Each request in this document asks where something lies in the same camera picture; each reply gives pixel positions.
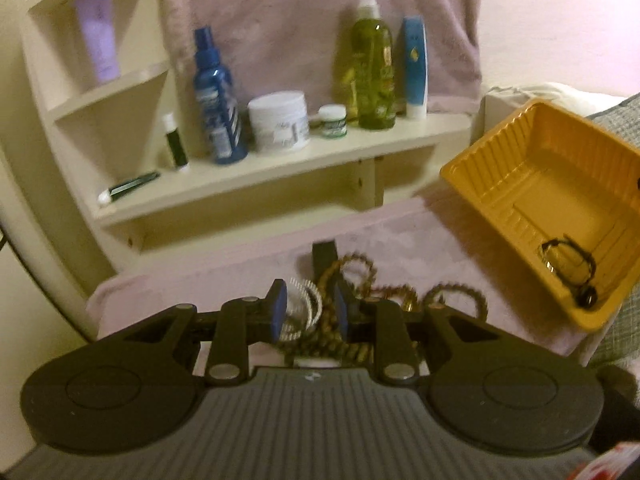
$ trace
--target green spray bottle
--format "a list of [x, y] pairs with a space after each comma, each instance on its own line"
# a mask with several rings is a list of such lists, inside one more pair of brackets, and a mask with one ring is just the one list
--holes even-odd
[[392, 37], [380, 19], [376, 0], [360, 0], [358, 21], [351, 31], [358, 122], [367, 130], [386, 130], [396, 124], [396, 92]]

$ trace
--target yellow plastic basket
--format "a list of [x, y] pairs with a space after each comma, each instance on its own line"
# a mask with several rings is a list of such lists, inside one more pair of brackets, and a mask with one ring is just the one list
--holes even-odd
[[[640, 150], [596, 124], [533, 100], [440, 174], [584, 330], [602, 327], [640, 278]], [[589, 310], [540, 255], [542, 243], [565, 235], [596, 262], [598, 302]]]

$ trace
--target pink blanket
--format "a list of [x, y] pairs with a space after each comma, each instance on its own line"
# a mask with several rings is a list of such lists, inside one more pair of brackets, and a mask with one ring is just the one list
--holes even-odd
[[[264, 297], [276, 278], [312, 278], [312, 243], [330, 238], [339, 254], [369, 255], [380, 284], [410, 283], [420, 294], [439, 282], [474, 286], [487, 298], [489, 323], [562, 355], [577, 350], [584, 364], [602, 337], [587, 337], [573, 325], [507, 243], [448, 189], [294, 234], [121, 274], [97, 289], [88, 312], [104, 337], [176, 303], [193, 303], [204, 312], [219, 310], [233, 298]], [[474, 315], [466, 301], [451, 306]], [[265, 348], [252, 353], [254, 363], [262, 362]], [[267, 351], [267, 361], [274, 355]]]
[[[210, 25], [236, 79], [239, 100], [300, 89], [310, 112], [340, 101], [336, 82], [351, 66], [349, 31], [358, 0], [161, 0], [166, 47], [190, 91], [193, 29]], [[424, 16], [432, 111], [476, 112], [481, 81], [480, 0], [378, 0], [392, 31]], [[400, 48], [396, 57], [402, 58]]]

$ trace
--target white jar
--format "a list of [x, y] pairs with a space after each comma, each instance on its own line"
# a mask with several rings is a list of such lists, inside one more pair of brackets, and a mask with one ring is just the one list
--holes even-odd
[[249, 118], [260, 153], [298, 150], [309, 142], [309, 120], [302, 92], [276, 92], [252, 99]]
[[347, 107], [344, 105], [324, 105], [318, 110], [322, 121], [322, 135], [338, 139], [347, 134]]

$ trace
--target white cabinet door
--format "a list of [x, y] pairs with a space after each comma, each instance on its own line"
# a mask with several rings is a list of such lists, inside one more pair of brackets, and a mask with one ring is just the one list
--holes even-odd
[[0, 471], [34, 445], [20, 413], [24, 381], [40, 365], [83, 344], [5, 244], [0, 250]]

